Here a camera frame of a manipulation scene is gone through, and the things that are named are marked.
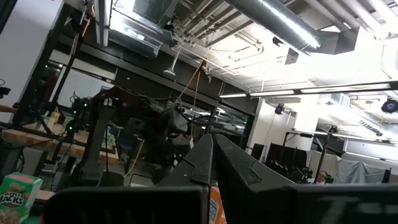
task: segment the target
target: workbench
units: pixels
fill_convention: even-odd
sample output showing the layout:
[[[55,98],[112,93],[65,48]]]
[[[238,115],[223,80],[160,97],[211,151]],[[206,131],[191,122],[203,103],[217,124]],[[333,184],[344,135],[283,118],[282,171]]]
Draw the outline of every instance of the workbench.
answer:
[[[37,123],[34,124],[28,124],[24,126],[25,128],[28,129],[35,129]],[[65,127],[62,124],[54,124],[51,128],[51,131],[54,134],[62,134],[65,131]],[[87,143],[89,133],[86,131],[80,131],[79,133],[75,134],[74,139],[76,141],[82,142],[82,143]],[[2,138],[5,140],[10,140],[10,141],[18,141],[18,142],[23,142],[26,146],[31,145],[31,144],[38,144],[40,142],[43,142],[42,144],[39,144],[37,146],[40,146],[40,148],[44,148],[48,152],[53,152],[55,151],[55,148],[57,147],[58,141],[57,140],[52,140],[49,138],[45,138],[42,136],[38,136],[35,134],[29,134],[25,133],[22,131],[17,131],[13,129],[8,129],[2,132]],[[78,146],[76,144],[70,145],[70,143],[63,143],[60,149],[60,154],[66,153],[68,150],[68,156],[71,157],[81,157],[83,156],[83,153],[85,151],[85,148],[83,146]],[[105,152],[100,152],[99,154],[99,159],[102,161],[106,161],[106,153]],[[108,153],[108,162],[110,164],[117,164],[119,161],[119,156],[118,152],[116,151],[114,154],[113,153]]]

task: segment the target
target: green cereal box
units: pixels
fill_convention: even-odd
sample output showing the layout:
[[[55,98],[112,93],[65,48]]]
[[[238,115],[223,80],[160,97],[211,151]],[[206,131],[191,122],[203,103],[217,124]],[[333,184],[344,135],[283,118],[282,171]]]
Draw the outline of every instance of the green cereal box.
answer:
[[[6,176],[0,186],[0,224],[22,223],[42,183],[40,178],[18,172]]]

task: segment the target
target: orange box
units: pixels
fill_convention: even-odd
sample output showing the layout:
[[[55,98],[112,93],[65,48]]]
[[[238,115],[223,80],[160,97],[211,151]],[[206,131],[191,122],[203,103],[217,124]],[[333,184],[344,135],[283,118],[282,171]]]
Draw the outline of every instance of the orange box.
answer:
[[[223,202],[218,187],[211,187],[209,224],[226,224]]]

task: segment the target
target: ceiling duct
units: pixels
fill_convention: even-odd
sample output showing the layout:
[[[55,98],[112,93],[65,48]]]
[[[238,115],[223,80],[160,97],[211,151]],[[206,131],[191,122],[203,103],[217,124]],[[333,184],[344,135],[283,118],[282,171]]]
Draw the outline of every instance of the ceiling duct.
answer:
[[[145,57],[156,58],[162,44],[174,46],[165,29],[178,0],[118,0],[112,10],[109,39]]]
[[[279,0],[225,1],[297,50],[311,51],[321,46],[318,33]]]

